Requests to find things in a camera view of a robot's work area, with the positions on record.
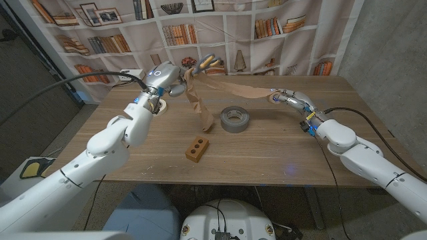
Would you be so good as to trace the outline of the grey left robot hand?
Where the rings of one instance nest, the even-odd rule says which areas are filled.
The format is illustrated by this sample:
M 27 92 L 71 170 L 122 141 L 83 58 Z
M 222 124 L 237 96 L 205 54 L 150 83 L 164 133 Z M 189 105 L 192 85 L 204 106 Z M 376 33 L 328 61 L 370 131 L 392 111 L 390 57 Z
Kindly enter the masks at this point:
M 170 61 L 154 67 L 145 78 L 146 90 L 143 90 L 134 103 L 143 105 L 149 109 L 151 104 L 156 108 L 159 100 L 165 94 L 170 97 L 178 97 L 187 89 L 187 83 L 183 79 L 185 69 L 173 65 Z

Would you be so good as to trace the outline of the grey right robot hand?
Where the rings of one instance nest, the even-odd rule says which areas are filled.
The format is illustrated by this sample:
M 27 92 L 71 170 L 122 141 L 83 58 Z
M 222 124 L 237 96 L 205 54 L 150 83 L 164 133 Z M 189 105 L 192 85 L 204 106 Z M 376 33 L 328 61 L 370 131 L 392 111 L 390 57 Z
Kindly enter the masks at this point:
M 274 102 L 285 103 L 299 111 L 304 116 L 306 124 L 314 129 L 329 120 L 326 114 L 319 110 L 306 94 L 300 91 L 277 89 L 272 95 L 272 99 Z

